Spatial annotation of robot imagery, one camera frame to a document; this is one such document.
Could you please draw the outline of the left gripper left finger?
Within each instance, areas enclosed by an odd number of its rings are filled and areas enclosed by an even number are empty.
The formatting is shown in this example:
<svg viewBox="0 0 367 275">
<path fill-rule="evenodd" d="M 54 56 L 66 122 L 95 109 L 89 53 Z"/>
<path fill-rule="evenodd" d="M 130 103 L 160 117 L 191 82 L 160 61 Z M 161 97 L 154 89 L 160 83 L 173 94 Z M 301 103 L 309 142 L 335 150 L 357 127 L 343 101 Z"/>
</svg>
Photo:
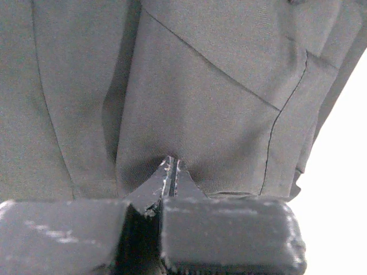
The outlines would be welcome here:
<svg viewBox="0 0 367 275">
<path fill-rule="evenodd" d="M 1 203 L 2 274 L 158 274 L 158 212 L 174 160 L 123 199 Z"/>
</svg>

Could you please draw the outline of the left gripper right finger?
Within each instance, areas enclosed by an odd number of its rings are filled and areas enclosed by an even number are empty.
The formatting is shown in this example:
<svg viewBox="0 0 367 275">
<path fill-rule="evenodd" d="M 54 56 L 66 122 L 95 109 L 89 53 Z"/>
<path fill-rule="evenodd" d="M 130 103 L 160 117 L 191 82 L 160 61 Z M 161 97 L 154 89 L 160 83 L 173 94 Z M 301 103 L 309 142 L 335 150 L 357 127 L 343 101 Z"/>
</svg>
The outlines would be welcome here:
<svg viewBox="0 0 367 275">
<path fill-rule="evenodd" d="M 168 274 L 303 274 L 306 246 L 292 210 L 274 199 L 208 198 L 184 162 L 167 161 L 159 257 Z"/>
</svg>

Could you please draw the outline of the black long sleeve shirt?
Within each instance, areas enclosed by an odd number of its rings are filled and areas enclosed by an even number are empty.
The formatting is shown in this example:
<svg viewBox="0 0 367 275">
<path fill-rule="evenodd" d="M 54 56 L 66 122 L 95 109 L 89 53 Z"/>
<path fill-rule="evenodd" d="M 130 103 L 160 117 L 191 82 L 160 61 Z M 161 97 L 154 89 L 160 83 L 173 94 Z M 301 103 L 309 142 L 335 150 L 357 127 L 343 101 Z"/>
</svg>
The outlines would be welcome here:
<svg viewBox="0 0 367 275">
<path fill-rule="evenodd" d="M 1 199 L 292 200 L 365 49 L 365 1 L 2 1 Z"/>
</svg>

